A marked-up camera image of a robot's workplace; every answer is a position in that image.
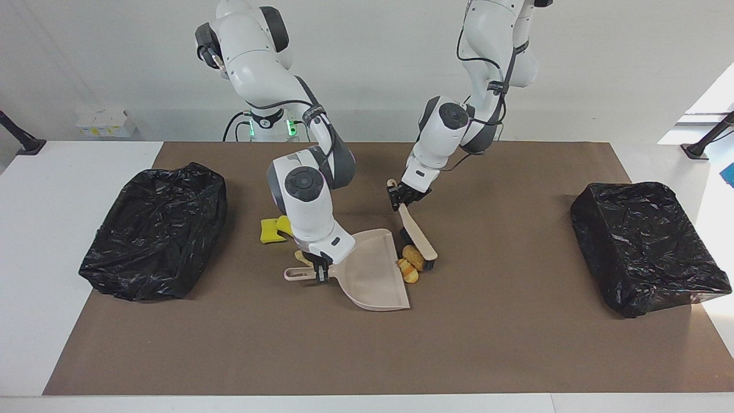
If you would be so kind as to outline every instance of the dustpan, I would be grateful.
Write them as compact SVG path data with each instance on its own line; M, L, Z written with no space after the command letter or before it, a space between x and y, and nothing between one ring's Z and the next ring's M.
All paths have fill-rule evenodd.
M354 235L355 250L339 265L329 268L329 277L339 280L347 297L368 311L409 309L393 234L387 229L373 229ZM288 281L315 280L313 268L289 268Z

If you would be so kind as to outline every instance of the brown table covering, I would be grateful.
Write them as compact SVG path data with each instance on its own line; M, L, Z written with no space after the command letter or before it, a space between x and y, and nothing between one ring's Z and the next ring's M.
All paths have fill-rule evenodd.
M165 143L155 168L199 162L227 180L229 216L186 300L93 292L45 395L382 395L731 392L734 360L701 306L624 320L603 303L570 221L590 182L629 182L608 144L495 144L411 206L436 269L413 308L370 313L333 282L283 280L293 241L259 243L279 212L265 180L295 144ZM333 193L351 232L399 218L385 192L410 144L354 143Z

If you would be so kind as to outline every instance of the table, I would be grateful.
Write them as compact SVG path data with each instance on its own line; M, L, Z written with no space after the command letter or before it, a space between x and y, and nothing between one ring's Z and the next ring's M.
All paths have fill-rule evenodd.
M49 143L34 158L14 161L0 176L0 408L9 412L146 411L200 412L316 410L350 411L493 411L597 412L625 409L640 412L684 412L690 409L729 411L734 394L718 395L456 395L294 398L39 398L56 360L90 292L76 275L79 260L119 189L138 171L149 168L161 143ZM659 165L651 177L651 159L674 157L675 147L615 149L633 181L657 179L677 190L688 213L700 196L692 182L705 179L701 164L685 171ZM635 173L647 170L647 176ZM37 246L32 256L27 248ZM34 274L48 274L28 282ZM23 299L40 295L43 305L28 308ZM711 315L730 350L734 320Z

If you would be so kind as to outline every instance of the black garbage bag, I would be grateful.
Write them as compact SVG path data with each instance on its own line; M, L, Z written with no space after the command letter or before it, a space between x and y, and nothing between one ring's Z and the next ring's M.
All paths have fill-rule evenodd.
M129 301L183 298L204 271L226 215L218 173L196 163L144 170L112 205L79 275Z
M624 317L732 292L727 274L663 184L591 184L571 216L604 301Z

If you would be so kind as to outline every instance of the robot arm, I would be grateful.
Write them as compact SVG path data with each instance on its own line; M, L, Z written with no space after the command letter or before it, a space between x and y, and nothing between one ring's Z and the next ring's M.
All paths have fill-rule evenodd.
M397 187L388 188L395 210L428 195L457 148L467 156L482 155L492 145L506 114L504 99L510 86L525 87L537 75L537 60L529 47L533 11L552 3L468 2L457 57L469 74L471 97L464 104L444 96L428 102L403 178Z
M217 19L197 30L197 41L200 58L232 82L261 127L279 120L285 108L303 119L316 139L317 146L273 161L267 179L298 246L314 263L319 281L328 281L329 266L355 246L333 217L330 195L350 183L355 161L310 88L288 72L282 55L288 35L280 13L253 9L246 0L222 0Z

